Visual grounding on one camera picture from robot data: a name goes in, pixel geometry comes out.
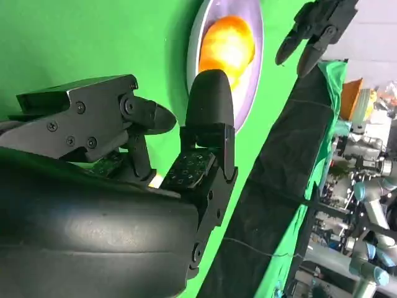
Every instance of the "screw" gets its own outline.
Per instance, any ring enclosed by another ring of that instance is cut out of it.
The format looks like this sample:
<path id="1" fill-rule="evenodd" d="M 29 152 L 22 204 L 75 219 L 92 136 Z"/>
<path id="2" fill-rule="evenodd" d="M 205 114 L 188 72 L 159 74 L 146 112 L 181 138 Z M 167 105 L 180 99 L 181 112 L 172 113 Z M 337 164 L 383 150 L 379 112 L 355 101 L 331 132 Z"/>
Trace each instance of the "screw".
<path id="1" fill-rule="evenodd" d="M 335 28 L 334 26 L 329 26 L 329 27 L 326 29 L 326 33 L 327 33 L 328 35 L 334 35 L 334 34 L 336 33 L 336 28 Z"/>
<path id="2" fill-rule="evenodd" d="M 87 146 L 90 149 L 95 149 L 95 147 L 97 146 L 97 139 L 94 137 L 88 138 Z"/>
<path id="3" fill-rule="evenodd" d="M 78 101 L 76 103 L 76 109 L 77 114 L 84 114 L 84 112 L 86 111 L 86 106 L 81 101 Z"/>
<path id="4" fill-rule="evenodd" d="M 137 90 L 138 89 L 138 82 L 137 81 L 132 82 L 132 84 L 130 85 L 130 89 L 131 90 Z"/>
<path id="5" fill-rule="evenodd" d="M 75 139 L 73 136 L 68 136 L 68 138 L 66 139 L 66 144 L 70 147 L 73 147 L 74 144 L 76 143 Z"/>
<path id="6" fill-rule="evenodd" d="M 128 115 L 131 115 L 133 113 L 133 110 L 134 110 L 133 101 L 131 99 L 128 99 L 125 102 L 125 111 L 127 112 Z"/>
<path id="7" fill-rule="evenodd" d="M 54 132 L 58 129 L 58 124 L 55 121 L 49 121 L 49 123 L 47 123 L 47 129 Z"/>
<path id="8" fill-rule="evenodd" d="M 194 249 L 193 249 L 193 262 L 197 262 L 200 260 L 201 256 L 202 256 L 202 251 L 201 251 L 201 243 L 197 242 L 194 245 Z"/>

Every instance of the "orange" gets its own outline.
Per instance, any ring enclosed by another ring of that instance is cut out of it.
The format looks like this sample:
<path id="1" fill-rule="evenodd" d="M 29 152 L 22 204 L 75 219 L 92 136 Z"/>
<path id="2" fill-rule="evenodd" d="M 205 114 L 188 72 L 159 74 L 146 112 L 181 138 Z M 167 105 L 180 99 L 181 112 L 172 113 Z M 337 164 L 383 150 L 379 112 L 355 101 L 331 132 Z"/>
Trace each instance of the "orange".
<path id="1" fill-rule="evenodd" d="M 232 89 L 255 55 L 254 36 L 240 17 L 228 16 L 216 21 L 204 36 L 199 72 L 221 69 Z"/>

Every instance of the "black fabric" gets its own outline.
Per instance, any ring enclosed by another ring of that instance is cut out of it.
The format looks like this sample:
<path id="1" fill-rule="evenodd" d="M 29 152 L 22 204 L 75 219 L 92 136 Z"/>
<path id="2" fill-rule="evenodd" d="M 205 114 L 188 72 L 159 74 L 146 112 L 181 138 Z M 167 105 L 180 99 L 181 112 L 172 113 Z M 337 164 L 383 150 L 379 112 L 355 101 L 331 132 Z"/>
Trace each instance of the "black fabric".
<path id="1" fill-rule="evenodd" d="M 270 188 L 304 195 L 333 117 L 330 105 L 326 79 L 318 67 L 296 81 L 244 185 L 198 297 L 254 296 L 270 262 L 256 250 L 274 253 L 298 208 Z"/>

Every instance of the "cable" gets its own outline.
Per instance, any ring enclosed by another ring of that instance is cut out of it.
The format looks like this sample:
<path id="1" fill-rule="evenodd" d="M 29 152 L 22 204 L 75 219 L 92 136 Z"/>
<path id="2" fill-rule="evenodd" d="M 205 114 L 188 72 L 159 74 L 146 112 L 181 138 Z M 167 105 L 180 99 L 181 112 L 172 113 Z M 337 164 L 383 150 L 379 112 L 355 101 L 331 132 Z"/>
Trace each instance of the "cable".
<path id="1" fill-rule="evenodd" d="M 294 255 L 290 255 L 289 253 L 284 253 L 284 254 L 282 254 L 282 255 L 271 254 L 271 253 L 265 253 L 265 252 L 263 252 L 263 251 L 261 251 L 261 250 L 258 250 L 257 248 L 254 248 L 253 246 L 251 246 L 251 245 L 249 245 L 249 244 L 247 244 L 247 243 L 245 243 L 245 242 L 242 242 L 242 241 L 240 241 L 240 240 L 237 240 L 237 239 L 234 239 L 234 238 L 229 238 L 229 237 L 224 237 L 223 239 L 224 239 L 224 240 L 229 240 L 229 241 L 233 241 L 233 242 L 239 243 L 239 244 L 241 244 L 241 245 L 244 245 L 245 247 L 250 248 L 251 250 L 255 251 L 256 253 L 259 253 L 259 254 L 261 254 L 261 255 L 268 256 L 268 257 L 271 257 L 271 258 L 273 258 L 273 257 L 275 257 L 275 258 L 282 258 L 282 257 L 284 257 L 284 256 L 290 256 L 290 257 L 292 257 L 292 258 L 295 258 L 295 257 L 298 256 L 298 257 L 300 257 L 300 258 L 302 258 L 302 259 L 305 258 L 304 256 L 300 255 L 299 253 L 296 253 L 296 254 L 294 254 Z"/>

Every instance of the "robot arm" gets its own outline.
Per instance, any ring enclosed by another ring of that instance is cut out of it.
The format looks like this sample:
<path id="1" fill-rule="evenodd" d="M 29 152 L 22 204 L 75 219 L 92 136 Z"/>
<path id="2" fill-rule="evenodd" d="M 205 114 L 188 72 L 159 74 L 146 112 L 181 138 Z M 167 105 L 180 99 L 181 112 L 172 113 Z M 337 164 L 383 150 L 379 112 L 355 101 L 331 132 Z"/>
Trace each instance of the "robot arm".
<path id="1" fill-rule="evenodd" d="M 358 0 L 316 0 L 306 3 L 295 17 L 293 29 L 277 52 L 276 64 L 282 64 L 302 40 L 308 39 L 297 69 L 299 77 L 306 76 L 316 66 L 328 45 L 339 41 L 357 13 L 357 2 Z"/>
<path id="2" fill-rule="evenodd" d="M 377 286 L 386 286 L 389 283 L 389 274 L 371 263 L 376 248 L 368 243 L 357 241 L 353 248 L 352 259 L 349 265 L 351 274 L 359 277 L 353 292 L 353 298 L 373 297 Z"/>
<path id="3" fill-rule="evenodd" d="M 19 98 L 25 115 L 0 135 L 6 297 L 174 297 L 197 274 L 238 174 L 230 86 L 222 71 L 197 76 L 160 189 L 146 186 L 145 134 L 175 118 L 136 87 L 119 76 Z"/>
<path id="4" fill-rule="evenodd" d="M 371 223 L 385 229 L 390 228 L 380 204 L 380 197 L 397 188 L 397 164 L 395 161 L 390 162 L 390 171 L 388 172 L 389 176 L 374 178 L 354 185 L 355 197 L 364 203 Z M 378 240 L 377 246 L 381 249 L 380 258 L 385 265 L 395 266 L 397 264 L 397 244 L 395 239 L 380 233 L 377 233 L 376 236 Z"/>

